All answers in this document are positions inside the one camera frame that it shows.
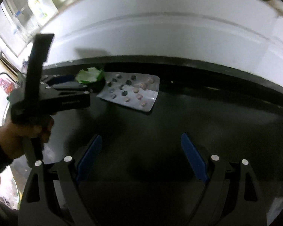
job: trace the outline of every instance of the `white plastic bottle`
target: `white plastic bottle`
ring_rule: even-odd
[[[28,6],[41,26],[44,26],[47,21],[58,13],[52,0],[28,0]]]

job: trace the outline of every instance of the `silver screw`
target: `silver screw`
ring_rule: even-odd
[[[35,166],[36,166],[36,167],[41,166],[41,164],[42,164],[42,161],[36,161],[36,162],[35,162]]]
[[[212,158],[213,161],[219,161],[218,155],[212,155],[211,158]]]
[[[71,160],[72,160],[72,157],[70,155],[64,157],[65,162],[70,162]]]
[[[241,162],[242,162],[243,165],[248,165],[248,160],[246,160],[246,159],[243,159]]]

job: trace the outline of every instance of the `green plastic wrapper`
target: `green plastic wrapper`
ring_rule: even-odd
[[[88,84],[92,82],[100,81],[104,78],[103,69],[98,70],[95,67],[91,67],[85,70],[80,70],[77,76],[75,77],[75,80],[82,84]]]

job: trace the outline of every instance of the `hand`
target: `hand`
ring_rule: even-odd
[[[24,154],[22,147],[23,137],[39,137],[43,143],[47,143],[53,124],[52,118],[46,128],[14,124],[11,120],[6,120],[5,124],[0,127],[0,146],[10,159],[18,158]]]

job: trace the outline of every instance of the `blue plastic tab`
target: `blue plastic tab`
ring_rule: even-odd
[[[77,165],[76,182],[85,181],[97,155],[102,150],[102,137],[97,135]]]
[[[188,158],[195,176],[204,183],[209,182],[207,165],[186,133],[181,135],[181,147]]]

